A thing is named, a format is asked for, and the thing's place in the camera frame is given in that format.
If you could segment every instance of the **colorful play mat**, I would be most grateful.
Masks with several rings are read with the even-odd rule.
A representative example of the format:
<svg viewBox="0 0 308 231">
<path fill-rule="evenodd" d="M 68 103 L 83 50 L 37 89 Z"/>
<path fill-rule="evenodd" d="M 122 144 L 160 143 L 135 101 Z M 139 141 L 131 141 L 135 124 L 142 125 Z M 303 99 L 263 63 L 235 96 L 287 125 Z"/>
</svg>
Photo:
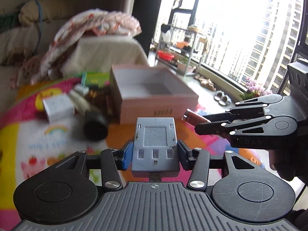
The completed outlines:
<svg viewBox="0 0 308 231">
<path fill-rule="evenodd" d="M 37 174 L 48 166 L 58 162 L 77 150 L 87 150 L 88 154 L 99 154 L 106 148 L 121 148 L 127 140 L 133 138 L 135 126 L 111 124 L 109 135 L 101 142 L 90 142 L 83 138 L 83 117 L 75 115 L 55 124 L 49 124 L 43 112 L 42 99 L 67 93 L 79 78 L 61 80 L 47 85 L 24 87 L 19 91 L 18 101 L 0 119 L 0 230 L 9 231 L 20 222 L 14 207 L 13 193 L 16 187 L 27 178 Z M 206 114 L 206 109 L 198 105 L 197 111 Z M 222 154 L 233 150 L 258 165 L 263 165 L 253 150 L 234 149 L 225 139 L 217 136 L 199 136 L 193 127 L 176 120 L 177 138 L 191 148 L 201 147 L 211 154 Z M 145 178 L 132 177 L 131 171 L 120 172 L 123 184 L 126 181 L 146 181 Z M 186 185 L 190 172 L 181 168 L 175 178 L 163 181 L 181 181 Z M 209 185 L 221 178 L 220 171 L 211 169 Z M 90 179 L 100 185 L 100 171 L 91 170 Z"/>
</svg>

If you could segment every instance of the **blue cord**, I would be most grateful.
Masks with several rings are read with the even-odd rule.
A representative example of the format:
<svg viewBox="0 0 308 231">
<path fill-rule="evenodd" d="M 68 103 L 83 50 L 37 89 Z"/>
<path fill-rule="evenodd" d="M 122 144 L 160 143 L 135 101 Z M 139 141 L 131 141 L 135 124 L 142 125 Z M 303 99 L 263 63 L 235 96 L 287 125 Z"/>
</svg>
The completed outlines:
<svg viewBox="0 0 308 231">
<path fill-rule="evenodd" d="M 41 41 L 41 37 L 42 37 L 42 21 L 43 21 L 43 12 L 42 12 L 42 7 L 41 7 L 41 5 L 40 5 L 40 3 L 39 3 L 39 1 L 38 0 L 35 0 L 35 3 L 36 3 L 36 5 L 38 6 L 38 20 L 39 20 L 39 33 L 38 33 L 38 42 L 37 42 L 37 44 L 36 44 L 36 47 L 35 47 L 35 50 L 34 50 L 34 52 L 33 52 L 33 55 L 35 55 L 35 54 L 37 54 L 37 50 L 38 50 L 38 46 L 39 46 L 39 43 L 40 43 L 40 41 Z"/>
</svg>

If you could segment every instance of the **red battery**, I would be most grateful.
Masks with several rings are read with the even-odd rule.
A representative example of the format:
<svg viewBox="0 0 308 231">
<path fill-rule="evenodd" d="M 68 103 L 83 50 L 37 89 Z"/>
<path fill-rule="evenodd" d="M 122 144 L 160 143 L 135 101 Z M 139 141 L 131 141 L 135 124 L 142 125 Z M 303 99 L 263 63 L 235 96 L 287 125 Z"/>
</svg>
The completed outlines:
<svg viewBox="0 0 308 231">
<path fill-rule="evenodd" d="M 208 119 L 198 115 L 197 113 L 187 109 L 182 117 L 182 121 L 187 122 L 188 124 L 195 127 L 198 123 L 210 122 Z"/>
</svg>

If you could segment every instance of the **slipper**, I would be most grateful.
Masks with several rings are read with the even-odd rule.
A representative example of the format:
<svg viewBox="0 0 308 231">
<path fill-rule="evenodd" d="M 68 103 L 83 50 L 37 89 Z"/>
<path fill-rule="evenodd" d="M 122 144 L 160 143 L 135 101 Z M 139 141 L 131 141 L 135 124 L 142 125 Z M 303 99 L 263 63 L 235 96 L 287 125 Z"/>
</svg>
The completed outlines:
<svg viewBox="0 0 308 231">
<path fill-rule="evenodd" d="M 206 80 L 202 81 L 200 83 L 200 85 L 204 88 L 211 90 L 211 91 L 214 91 L 214 92 L 216 91 L 216 88 L 214 87 L 214 84 L 212 83 L 212 81 L 210 79 L 206 79 Z"/>
<path fill-rule="evenodd" d="M 205 77 L 203 77 L 202 75 L 200 75 L 200 77 L 197 78 L 197 81 L 202 82 L 204 80 L 207 80 Z"/>
<path fill-rule="evenodd" d="M 198 80 L 198 79 L 200 78 L 200 76 L 201 76 L 201 75 L 196 74 L 193 78 L 196 79 L 196 80 Z"/>
<path fill-rule="evenodd" d="M 221 98 L 224 96 L 224 92 L 222 92 L 221 90 L 217 91 L 214 95 L 214 100 L 215 101 L 220 101 Z"/>
<path fill-rule="evenodd" d="M 229 96 L 224 95 L 221 100 L 218 102 L 219 105 L 221 106 L 228 106 L 231 103 L 231 99 Z"/>
</svg>

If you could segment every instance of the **white small box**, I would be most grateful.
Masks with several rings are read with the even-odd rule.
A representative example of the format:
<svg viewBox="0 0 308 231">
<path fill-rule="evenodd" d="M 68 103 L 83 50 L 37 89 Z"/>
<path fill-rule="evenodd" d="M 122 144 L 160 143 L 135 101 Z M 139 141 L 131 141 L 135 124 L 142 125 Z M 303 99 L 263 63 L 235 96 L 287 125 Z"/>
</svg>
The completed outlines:
<svg viewBox="0 0 308 231">
<path fill-rule="evenodd" d="M 67 94 L 60 94 L 43 99 L 43 105 L 49 123 L 53 123 L 75 113 L 75 107 Z"/>
</svg>

